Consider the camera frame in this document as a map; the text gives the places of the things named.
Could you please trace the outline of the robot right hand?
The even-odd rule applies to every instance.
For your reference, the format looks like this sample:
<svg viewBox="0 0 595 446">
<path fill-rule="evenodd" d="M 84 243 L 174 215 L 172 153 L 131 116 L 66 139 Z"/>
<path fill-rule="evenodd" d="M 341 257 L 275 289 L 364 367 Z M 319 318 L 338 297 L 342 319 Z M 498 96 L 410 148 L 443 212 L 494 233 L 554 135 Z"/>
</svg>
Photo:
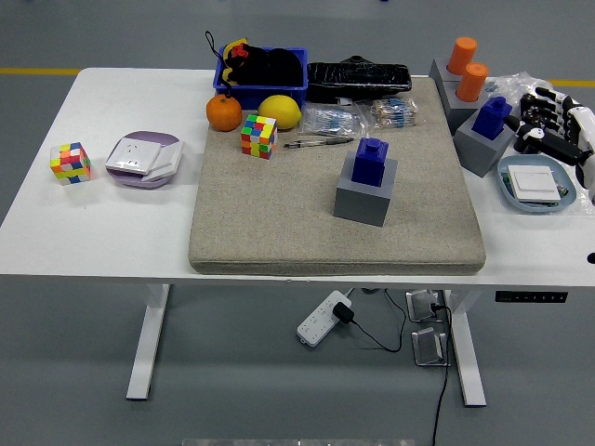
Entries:
<svg viewBox="0 0 595 446">
<path fill-rule="evenodd" d="M 570 96 L 538 87 L 520 100 L 521 115 L 504 118 L 519 153 L 542 152 L 575 168 L 580 186 L 594 199 L 594 112 Z"/>
</svg>

